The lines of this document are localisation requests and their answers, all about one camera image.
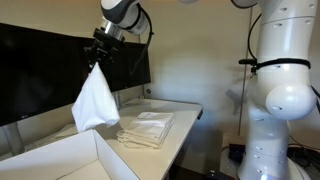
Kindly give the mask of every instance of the black strap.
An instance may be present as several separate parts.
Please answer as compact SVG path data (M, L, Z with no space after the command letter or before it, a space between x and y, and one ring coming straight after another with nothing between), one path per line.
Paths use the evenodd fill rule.
M140 4L137 4L137 6L138 6L138 11L139 11L139 14L138 14L138 17L137 17L137 19L136 19L136 21L131 25L131 26L129 26L129 27L126 27L126 28L122 28L122 29L124 29L124 30L131 30L132 28L134 28L137 24L138 24L138 22L139 22L139 20L140 20L140 17L141 17L141 5Z
M311 69L311 64L309 61L304 59L294 59L294 58L279 58L271 61L266 61L263 63L258 63L256 66L256 70L259 70L262 67L270 66L274 64L302 64Z

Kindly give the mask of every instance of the white table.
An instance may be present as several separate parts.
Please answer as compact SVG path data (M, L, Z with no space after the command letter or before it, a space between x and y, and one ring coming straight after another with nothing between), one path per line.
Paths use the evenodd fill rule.
M122 158L122 160L131 168L131 170L142 180L160 180L164 179L168 173L175 157L177 156L182 144L184 143L194 122L202 113L202 106L198 104L179 103L151 99L134 99L124 105L128 107L119 111L120 121L115 126L105 128L98 126L96 130L106 139L107 143ZM142 150L126 148L117 140L118 130L127 126L141 112L172 112L175 122L172 125L161 149ZM77 133L74 125L69 125L62 131L48 136L36 143L37 147L60 140L53 138L57 135L68 137Z

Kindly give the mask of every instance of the white cloth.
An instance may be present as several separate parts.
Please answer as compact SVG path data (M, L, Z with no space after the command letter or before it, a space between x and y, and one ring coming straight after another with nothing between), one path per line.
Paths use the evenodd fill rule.
M159 149L173 123L173 113L144 112L118 131L118 140L129 148Z
M96 63L72 107L78 132L99 124L115 125L120 117L108 83Z

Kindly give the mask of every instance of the cardboard box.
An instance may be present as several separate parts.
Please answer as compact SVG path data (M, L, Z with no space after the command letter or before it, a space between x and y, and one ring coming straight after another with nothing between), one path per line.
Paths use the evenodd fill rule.
M138 177L89 130L0 162L1 180L87 180Z

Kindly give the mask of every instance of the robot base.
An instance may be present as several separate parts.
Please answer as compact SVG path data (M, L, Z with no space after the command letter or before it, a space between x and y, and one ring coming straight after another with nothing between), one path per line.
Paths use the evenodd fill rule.
M238 168L239 168L240 164L236 163L232 160L229 160L228 153L229 153L229 149L225 149L221 153L220 171L239 180ZM296 165L290 159L288 159L288 167L289 167L288 173L290 173L289 177L292 178L291 180L311 180L309 175L300 166Z

